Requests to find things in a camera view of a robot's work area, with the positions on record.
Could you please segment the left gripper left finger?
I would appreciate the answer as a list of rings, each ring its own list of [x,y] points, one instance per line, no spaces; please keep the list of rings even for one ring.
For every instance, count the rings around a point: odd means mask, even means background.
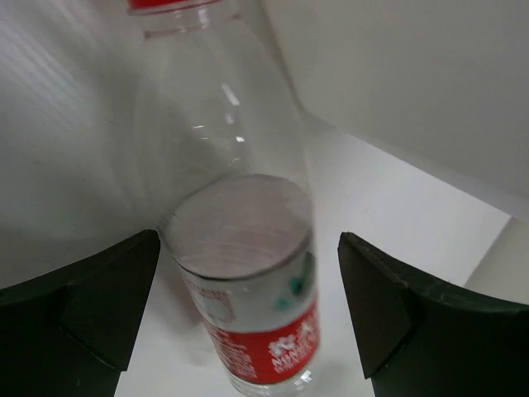
[[[160,255],[144,230],[1,291],[3,396],[113,396],[126,371]]]

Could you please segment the clear bottle red label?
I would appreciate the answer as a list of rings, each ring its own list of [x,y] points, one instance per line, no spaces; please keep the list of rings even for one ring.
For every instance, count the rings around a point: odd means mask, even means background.
[[[132,1],[141,191],[233,386],[298,396],[320,346],[303,122],[233,1]]]

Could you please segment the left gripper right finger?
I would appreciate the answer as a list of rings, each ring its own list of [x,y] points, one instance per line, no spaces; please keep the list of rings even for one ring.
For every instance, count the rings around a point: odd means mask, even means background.
[[[377,396],[525,396],[528,307],[453,285],[351,232],[338,256]]]

